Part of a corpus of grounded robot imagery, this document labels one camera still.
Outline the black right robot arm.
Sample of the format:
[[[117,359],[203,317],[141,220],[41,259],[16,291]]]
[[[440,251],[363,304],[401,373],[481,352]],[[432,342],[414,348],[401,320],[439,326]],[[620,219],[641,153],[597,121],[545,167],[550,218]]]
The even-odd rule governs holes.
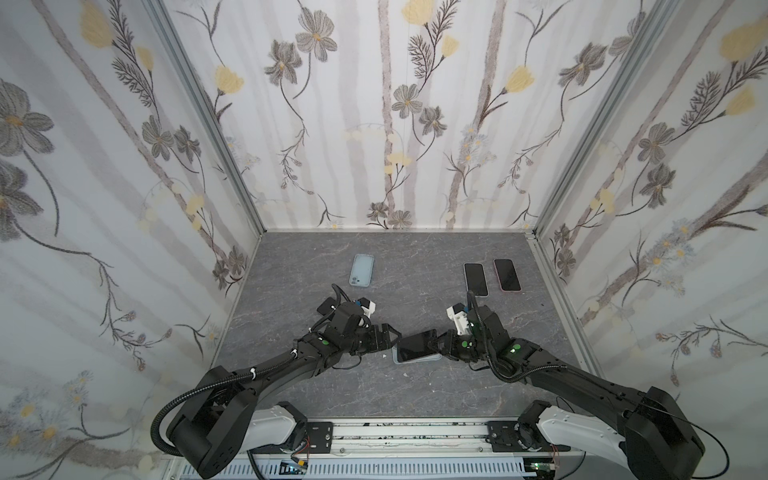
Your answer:
[[[573,406],[532,402],[507,437],[528,451],[568,446],[627,468],[638,479],[691,479],[705,446],[666,391],[626,387],[512,337],[488,307],[465,307],[456,326],[430,341],[443,357],[484,362],[500,381],[548,391]]]

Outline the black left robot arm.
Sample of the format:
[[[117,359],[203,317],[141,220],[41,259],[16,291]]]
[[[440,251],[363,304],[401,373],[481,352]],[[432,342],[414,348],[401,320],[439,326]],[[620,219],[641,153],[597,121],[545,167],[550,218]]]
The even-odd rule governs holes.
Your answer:
[[[171,400],[150,426],[161,452],[184,458],[203,479],[221,473],[243,451],[292,444],[305,418],[286,402],[277,414],[292,423],[271,440],[256,442],[257,407],[267,397],[334,368],[345,354],[358,358],[396,346],[402,333],[388,323],[376,325],[355,302],[321,317],[285,353],[257,365],[229,371],[209,370],[198,385]]]

